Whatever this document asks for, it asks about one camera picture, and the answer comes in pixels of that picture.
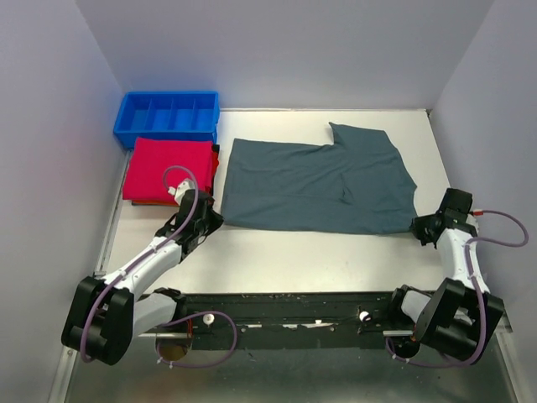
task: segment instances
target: blue plastic bin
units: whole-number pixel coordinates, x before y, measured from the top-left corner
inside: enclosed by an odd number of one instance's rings
[[[129,92],[117,114],[114,134],[126,149],[138,137],[216,143],[218,92]]]

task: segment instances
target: black metal base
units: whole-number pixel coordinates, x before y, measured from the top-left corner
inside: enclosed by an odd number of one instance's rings
[[[237,325],[237,348],[380,349],[384,348],[383,331],[414,327],[409,318],[400,322],[388,319],[391,296],[391,292],[187,295],[186,315],[200,311],[225,312]],[[363,311],[370,315],[367,322],[359,319]],[[207,326],[199,317],[193,320],[193,325],[194,349],[229,349],[232,329],[226,319],[216,317]],[[178,331],[183,332],[184,328],[154,329],[154,332]]]

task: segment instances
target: cable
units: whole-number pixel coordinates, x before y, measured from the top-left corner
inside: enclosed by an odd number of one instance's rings
[[[229,359],[231,357],[231,355],[233,354],[233,351],[235,350],[235,346],[237,345],[237,326],[235,326],[235,322],[227,314],[225,314],[224,312],[220,312],[220,311],[198,312],[198,313],[194,313],[192,315],[189,315],[187,317],[182,317],[181,319],[178,319],[176,321],[166,323],[166,324],[164,324],[162,326],[163,327],[175,326],[175,325],[178,325],[178,324],[180,324],[182,322],[186,322],[186,321],[188,321],[190,319],[194,319],[195,317],[203,317],[204,315],[209,315],[209,314],[224,317],[225,319],[227,319],[229,324],[232,325],[233,342],[232,342],[232,346],[229,348],[229,350],[227,350],[226,354],[224,354],[220,359],[217,359],[216,361],[213,361],[213,362],[207,363],[207,364],[180,363],[180,362],[177,362],[177,361],[168,361],[166,359],[163,359],[162,354],[160,352],[160,343],[159,343],[159,344],[157,344],[157,354],[159,355],[159,360],[157,361],[157,364],[160,364],[162,362],[162,363],[168,364],[170,368],[178,367],[178,368],[201,369],[201,368],[214,367],[215,365],[221,364],[224,361],[226,361],[227,359]]]
[[[183,170],[184,172],[186,172],[189,177],[192,179],[192,181],[194,182],[194,202],[192,203],[192,208],[190,209],[188,215],[186,216],[186,219],[183,221],[183,223],[179,226],[179,228],[177,228],[177,230],[172,233],[169,237],[167,237],[167,239],[165,239],[164,241],[162,241],[161,243],[159,243],[155,249],[150,249],[148,250],[147,252],[145,252],[144,254],[141,254],[140,256],[138,256],[124,271],[124,274],[123,275],[118,275],[114,280],[112,280],[110,282],[109,285],[107,285],[105,287],[105,289],[101,292],[101,294],[99,294],[99,296],[97,297],[97,299],[95,300],[95,302],[93,303],[93,306],[91,307],[90,309],[90,312],[88,313],[88,316],[87,316],[87,319],[86,319],[86,324],[84,325],[84,329],[82,330],[82,337],[81,337],[81,348],[80,348],[80,352],[81,352],[81,359],[83,362],[85,363],[90,363],[91,361],[93,361],[93,358],[89,357],[86,353],[86,344],[87,344],[87,338],[88,338],[88,335],[89,335],[89,332],[90,332],[90,327],[91,327],[91,322],[93,321],[93,318],[95,317],[95,314],[97,312],[97,310],[99,309],[99,306],[101,306],[105,296],[107,296],[108,292],[110,292],[110,290],[112,288],[114,288],[114,286],[117,285],[117,283],[119,283],[123,277],[125,275],[128,275],[131,271],[133,271],[140,263],[142,263],[144,260],[146,260],[146,258],[148,258],[150,255],[152,255],[153,253],[155,253],[156,251],[158,251],[159,249],[161,249],[163,246],[165,246],[169,241],[171,241],[174,237],[176,237],[177,235],[179,235],[179,233],[181,233],[181,231],[183,231],[183,229],[185,229],[186,227],[186,224],[188,224],[188,222],[190,221],[190,219],[192,218],[192,216],[194,215],[194,211],[196,210],[196,207],[197,207],[197,203],[198,203],[198,196],[199,196],[199,188],[198,188],[198,182],[196,181],[196,177],[194,176],[194,174],[192,173],[191,170],[189,170],[188,168],[185,168],[184,166],[181,166],[181,165],[172,165],[170,167],[168,167],[166,169],[166,171],[164,172],[163,174],[163,182],[166,183],[166,176],[168,175],[168,173],[172,170]]]
[[[429,364],[429,363],[421,363],[417,361],[410,361],[409,359],[404,359],[400,356],[398,356],[394,350],[394,342],[391,338],[386,338],[386,350],[389,352],[389,354],[392,356],[392,359],[395,359],[402,363],[407,363],[410,365],[415,365],[417,367],[424,367],[424,368],[432,368],[432,369],[443,369],[443,368],[452,368],[452,367],[466,367],[469,365],[474,364],[479,357],[481,356],[483,349],[485,348],[485,342],[487,338],[487,313],[485,311],[485,300],[483,298],[483,293],[481,291],[481,288],[479,287],[479,283],[476,280],[475,277],[475,270],[472,264],[472,257],[470,255],[470,247],[472,243],[475,242],[489,242],[489,243],[495,243],[496,245],[502,245],[507,246],[509,248],[522,248],[525,246],[529,241],[529,234],[526,227],[515,217],[513,217],[510,214],[507,214],[506,212],[499,212],[496,210],[482,210],[478,214],[475,215],[481,215],[483,213],[488,214],[496,214],[499,216],[507,217],[513,222],[515,222],[522,232],[524,233],[524,240],[520,243],[512,243],[512,242],[505,242],[500,241],[497,239],[487,238],[487,237],[474,237],[467,240],[467,242],[464,245],[464,257],[467,262],[468,266],[468,275],[470,276],[470,280],[472,281],[472,285],[474,286],[474,289],[476,290],[477,294],[477,304],[479,305],[479,339],[477,342],[477,346],[473,354],[464,361],[454,361],[451,360],[450,357],[447,357],[447,360],[443,364]]]

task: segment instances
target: gray shirt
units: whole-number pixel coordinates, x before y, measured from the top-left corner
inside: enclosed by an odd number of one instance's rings
[[[416,185],[384,131],[330,123],[333,145],[235,139],[222,215],[246,228],[400,233]]]

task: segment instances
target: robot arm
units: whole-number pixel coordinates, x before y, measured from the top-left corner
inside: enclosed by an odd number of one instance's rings
[[[413,235],[422,245],[433,243],[439,250],[446,278],[432,294],[402,286],[394,292],[390,307],[395,317],[402,313],[415,323],[414,343],[425,344],[461,361],[475,352],[480,333],[477,294],[468,276],[464,254],[467,241],[477,236],[471,206],[470,193],[447,189],[435,214],[413,220],[410,227]],[[475,243],[471,244],[470,257],[473,276],[484,294],[488,343],[504,313],[503,301],[492,296],[483,281]]]
[[[101,279],[86,277],[78,285],[61,342],[80,351],[82,332],[97,297],[118,276],[91,322],[86,350],[91,357],[115,364],[127,351],[133,337],[185,315],[185,298],[176,290],[158,289],[143,298],[143,293],[167,270],[185,259],[222,224],[222,216],[212,209],[213,199],[199,192],[196,209],[185,229],[157,250],[157,245],[173,235],[186,220],[194,203],[194,191],[182,196],[180,209],[157,231],[154,239],[128,264]],[[126,274],[126,268],[143,254],[154,253]]]

